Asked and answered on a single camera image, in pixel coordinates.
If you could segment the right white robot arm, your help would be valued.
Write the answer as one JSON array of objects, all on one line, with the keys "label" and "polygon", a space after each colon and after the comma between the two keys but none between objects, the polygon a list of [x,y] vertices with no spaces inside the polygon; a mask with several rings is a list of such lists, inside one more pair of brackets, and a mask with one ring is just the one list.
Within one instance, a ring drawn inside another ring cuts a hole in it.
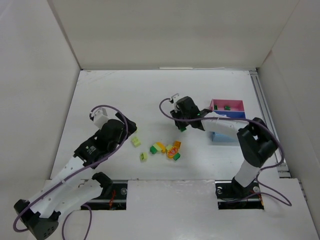
[{"label": "right white robot arm", "polygon": [[171,118],[179,130],[184,131],[187,126],[191,126],[238,140],[243,163],[230,183],[223,183],[216,188],[216,195],[224,199],[248,196],[263,165],[279,148],[275,136],[264,121],[258,117],[252,120],[226,117],[206,108],[199,110],[189,96],[175,94],[169,101],[174,105],[170,111]]}]

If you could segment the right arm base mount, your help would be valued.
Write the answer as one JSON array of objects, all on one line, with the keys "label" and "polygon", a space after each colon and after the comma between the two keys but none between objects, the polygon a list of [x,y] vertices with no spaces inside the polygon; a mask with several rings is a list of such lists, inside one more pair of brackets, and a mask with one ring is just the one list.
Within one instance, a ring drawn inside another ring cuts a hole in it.
[{"label": "right arm base mount", "polygon": [[247,187],[242,187],[234,179],[216,180],[214,184],[219,210],[264,209],[260,186],[255,180]]}]

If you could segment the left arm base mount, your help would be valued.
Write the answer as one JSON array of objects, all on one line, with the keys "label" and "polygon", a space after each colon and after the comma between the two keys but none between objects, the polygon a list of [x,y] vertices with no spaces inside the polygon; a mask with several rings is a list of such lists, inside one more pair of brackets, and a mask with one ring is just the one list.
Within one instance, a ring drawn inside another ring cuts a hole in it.
[{"label": "left arm base mount", "polygon": [[92,177],[102,188],[98,197],[87,201],[92,210],[123,211],[127,209],[128,181],[111,180],[102,172],[95,173]]}]

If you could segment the lime lego brick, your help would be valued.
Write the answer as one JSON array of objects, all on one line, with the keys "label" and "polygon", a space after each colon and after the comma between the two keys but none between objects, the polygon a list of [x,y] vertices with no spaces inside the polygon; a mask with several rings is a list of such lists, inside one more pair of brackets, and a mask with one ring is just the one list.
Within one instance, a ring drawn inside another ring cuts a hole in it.
[{"label": "lime lego brick", "polygon": [[131,142],[133,144],[133,146],[135,148],[139,147],[141,145],[141,141],[138,137],[134,136],[132,139],[131,139]]},{"label": "lime lego brick", "polygon": [[146,152],[142,152],[140,155],[139,155],[139,159],[141,162],[145,162],[147,161],[148,159],[148,154]]}]

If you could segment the orange lego brick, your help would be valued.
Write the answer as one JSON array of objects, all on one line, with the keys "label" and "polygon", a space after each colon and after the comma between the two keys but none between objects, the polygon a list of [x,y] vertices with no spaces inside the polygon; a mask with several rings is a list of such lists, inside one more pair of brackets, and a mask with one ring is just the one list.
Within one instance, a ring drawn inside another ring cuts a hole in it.
[{"label": "orange lego brick", "polygon": [[180,147],[181,147],[181,142],[180,142],[180,141],[175,141],[175,142],[174,142],[174,146],[177,147],[178,149],[180,149]]}]

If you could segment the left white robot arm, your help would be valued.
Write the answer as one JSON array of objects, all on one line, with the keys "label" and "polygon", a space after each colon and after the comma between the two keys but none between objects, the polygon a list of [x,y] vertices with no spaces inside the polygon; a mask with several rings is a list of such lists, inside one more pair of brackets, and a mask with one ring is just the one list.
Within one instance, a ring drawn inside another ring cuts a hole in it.
[{"label": "left white robot arm", "polygon": [[14,205],[18,218],[37,240],[49,238],[62,220],[74,210],[112,192],[113,181],[96,168],[136,130],[135,122],[116,113],[108,118],[102,108],[91,115],[98,128],[79,145],[63,169],[37,194]]}]

